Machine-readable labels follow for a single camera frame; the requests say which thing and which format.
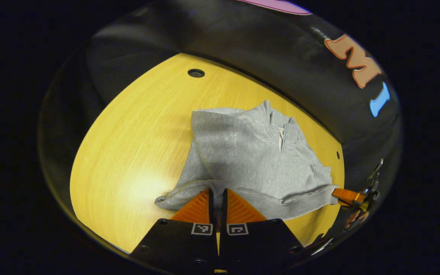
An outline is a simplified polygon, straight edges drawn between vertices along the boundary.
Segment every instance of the black background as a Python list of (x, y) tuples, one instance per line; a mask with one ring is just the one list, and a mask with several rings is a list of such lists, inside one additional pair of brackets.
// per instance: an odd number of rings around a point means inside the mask
[[(396, 183), (360, 231), (300, 273), (440, 273), (440, 1), (306, 0), (375, 56), (400, 97)], [(0, 2), (0, 273), (137, 273), (72, 235), (44, 187), (40, 103), (66, 57), (141, 1)]]

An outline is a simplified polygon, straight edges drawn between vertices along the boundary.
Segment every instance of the wooden table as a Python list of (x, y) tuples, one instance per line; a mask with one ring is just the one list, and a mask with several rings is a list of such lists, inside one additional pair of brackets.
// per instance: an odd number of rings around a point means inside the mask
[[(205, 72), (195, 78), (191, 68)], [(320, 124), (274, 90), (237, 71), (199, 57), (177, 54), (122, 91), (96, 119), (74, 160), (70, 195), (77, 218), (120, 249), (131, 252), (159, 218), (174, 212), (154, 205), (173, 189), (192, 141), (191, 111), (251, 109), (269, 99), (293, 116), (334, 184), (344, 188), (340, 143)], [(327, 205), (286, 224), (303, 245), (326, 233), (339, 205)]]

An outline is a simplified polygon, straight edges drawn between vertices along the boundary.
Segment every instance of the zipper pull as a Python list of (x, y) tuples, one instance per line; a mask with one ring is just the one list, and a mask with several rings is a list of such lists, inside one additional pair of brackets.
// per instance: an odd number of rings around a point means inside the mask
[(281, 146), (283, 145), (283, 139), (285, 138), (285, 129), (279, 126), (278, 129), (280, 131), (280, 139), (278, 141), (278, 147), (280, 148), (280, 152), (281, 152)]

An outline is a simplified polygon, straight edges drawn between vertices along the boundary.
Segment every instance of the pink sticker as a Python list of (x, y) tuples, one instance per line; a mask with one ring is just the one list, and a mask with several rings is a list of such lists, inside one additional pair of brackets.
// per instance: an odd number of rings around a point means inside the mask
[(237, 1), (246, 2), (252, 5), (257, 5), (264, 8), (270, 8), (291, 14), (298, 14), (298, 15), (311, 14), (311, 12), (307, 11), (306, 9), (301, 8), (295, 4), (292, 4), (284, 0), (237, 0)]

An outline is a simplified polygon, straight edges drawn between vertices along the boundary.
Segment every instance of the zipper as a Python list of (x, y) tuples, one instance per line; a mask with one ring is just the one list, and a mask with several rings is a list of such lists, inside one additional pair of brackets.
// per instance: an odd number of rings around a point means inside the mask
[(280, 133), (280, 138), (279, 138), (279, 141), (278, 141), (278, 147), (279, 147), (280, 152), (283, 152), (284, 145), (285, 145), (285, 128), (284, 128), (284, 126), (283, 127), (278, 126), (278, 130), (279, 130), (279, 133)]

